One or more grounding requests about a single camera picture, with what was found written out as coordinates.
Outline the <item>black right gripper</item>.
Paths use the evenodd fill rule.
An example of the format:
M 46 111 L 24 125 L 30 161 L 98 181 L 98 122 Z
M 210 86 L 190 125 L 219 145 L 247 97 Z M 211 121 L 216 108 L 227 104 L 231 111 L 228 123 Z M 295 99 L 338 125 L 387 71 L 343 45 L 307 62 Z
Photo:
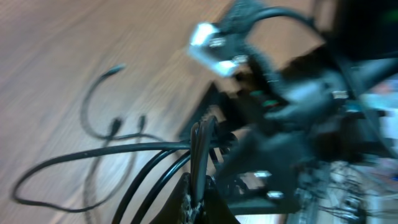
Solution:
M 231 213 L 296 213 L 314 205 L 326 189 L 330 161 L 344 157 L 338 131 L 321 126 L 343 119 L 344 101 L 336 94 L 351 88 L 351 78 L 347 61 L 325 46 L 291 61 L 276 82 L 252 58 L 249 71 L 235 75 L 239 91 L 230 95 L 211 83 L 178 135 L 189 138 L 192 126 L 218 107 L 224 120 L 215 126 L 216 138 L 248 128 L 232 148 L 221 147 L 225 159 L 216 166 L 216 188 Z

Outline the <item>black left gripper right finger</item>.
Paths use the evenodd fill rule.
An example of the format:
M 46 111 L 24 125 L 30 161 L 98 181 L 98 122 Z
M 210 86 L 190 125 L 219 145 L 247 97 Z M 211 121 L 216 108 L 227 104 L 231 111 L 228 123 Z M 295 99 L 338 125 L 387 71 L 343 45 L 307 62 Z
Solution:
M 239 224 L 210 176 L 206 177 L 203 206 L 198 222 L 199 224 Z

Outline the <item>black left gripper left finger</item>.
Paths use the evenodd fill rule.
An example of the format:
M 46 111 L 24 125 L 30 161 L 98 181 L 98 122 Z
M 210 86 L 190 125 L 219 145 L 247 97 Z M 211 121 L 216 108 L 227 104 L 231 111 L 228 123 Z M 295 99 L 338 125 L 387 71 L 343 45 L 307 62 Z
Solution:
M 187 224 L 192 222 L 190 174 L 184 173 L 160 212 L 150 224 Z

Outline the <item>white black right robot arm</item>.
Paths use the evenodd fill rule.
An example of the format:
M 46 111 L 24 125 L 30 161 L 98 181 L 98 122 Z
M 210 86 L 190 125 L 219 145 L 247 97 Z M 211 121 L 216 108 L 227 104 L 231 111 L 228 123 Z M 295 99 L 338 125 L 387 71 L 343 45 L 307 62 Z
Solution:
M 191 56 L 240 88 L 231 96 L 211 84 L 179 137 L 188 137 L 212 106 L 224 116 L 220 136 L 249 128 L 215 175 L 233 214 L 285 213 L 289 223 L 314 223 L 332 162 L 395 156 L 377 130 L 380 112 L 361 95 L 397 73 L 396 13 L 396 1 L 339 1 L 333 30 L 319 33 L 323 45 L 282 70 L 248 35 L 274 17 L 316 31 L 312 17 L 234 1 L 219 21 L 197 25 Z

